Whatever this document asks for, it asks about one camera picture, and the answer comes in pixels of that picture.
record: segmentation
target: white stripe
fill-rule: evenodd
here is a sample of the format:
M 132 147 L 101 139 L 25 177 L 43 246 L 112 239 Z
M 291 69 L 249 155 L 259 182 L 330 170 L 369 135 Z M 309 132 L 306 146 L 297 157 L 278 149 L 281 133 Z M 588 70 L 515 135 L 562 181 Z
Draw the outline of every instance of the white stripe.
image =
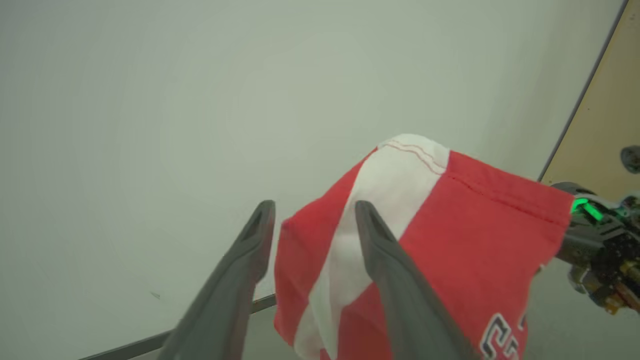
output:
M 335 359 L 342 309 L 371 284 L 360 249 L 355 203 L 371 201 L 400 239 L 431 193 L 449 161 L 449 150 L 417 135 L 399 135 L 378 146 L 362 164 L 309 305 L 298 324 L 294 349 L 302 359 L 318 359 L 320 350 Z

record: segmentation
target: wooden surface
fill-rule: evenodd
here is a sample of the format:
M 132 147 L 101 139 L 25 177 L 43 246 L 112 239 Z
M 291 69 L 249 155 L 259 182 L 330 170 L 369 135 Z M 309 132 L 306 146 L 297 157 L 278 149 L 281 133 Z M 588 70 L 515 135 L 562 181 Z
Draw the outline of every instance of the wooden surface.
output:
M 543 182 L 573 181 L 609 200 L 640 190 L 620 151 L 640 145 L 640 1 L 629 1 Z

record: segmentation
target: green light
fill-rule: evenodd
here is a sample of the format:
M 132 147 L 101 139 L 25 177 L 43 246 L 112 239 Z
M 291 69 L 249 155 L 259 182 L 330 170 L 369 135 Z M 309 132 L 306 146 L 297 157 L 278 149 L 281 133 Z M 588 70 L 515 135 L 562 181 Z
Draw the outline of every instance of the green light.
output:
M 587 204 L 588 202 L 589 202 L 589 199 L 584 197 L 575 199 L 573 202 L 573 206 L 571 207 L 571 212 L 574 213 L 578 209 L 578 206 L 582 204 Z
M 583 208 L 594 218 L 596 219 L 596 221 L 600 221 L 602 220 L 602 218 L 604 217 L 599 211 L 598 209 L 594 208 L 593 205 L 591 204 L 585 204 L 583 206 Z

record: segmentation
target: white wall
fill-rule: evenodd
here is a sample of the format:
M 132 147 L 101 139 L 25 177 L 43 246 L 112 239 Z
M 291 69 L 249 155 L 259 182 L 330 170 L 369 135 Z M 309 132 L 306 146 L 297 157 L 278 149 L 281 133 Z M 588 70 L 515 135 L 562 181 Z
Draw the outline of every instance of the white wall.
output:
M 620 4 L 3 0 L 0 357 L 172 328 L 258 201 L 393 135 L 537 177 Z

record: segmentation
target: red cloth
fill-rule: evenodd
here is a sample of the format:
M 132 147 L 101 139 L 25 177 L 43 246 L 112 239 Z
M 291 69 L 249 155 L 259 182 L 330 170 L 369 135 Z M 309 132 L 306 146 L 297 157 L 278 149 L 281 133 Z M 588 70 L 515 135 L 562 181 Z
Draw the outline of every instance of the red cloth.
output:
M 390 139 L 282 224 L 275 326 L 303 359 L 391 359 L 355 202 L 371 201 L 487 359 L 522 357 L 529 285 L 573 197 L 416 135 Z

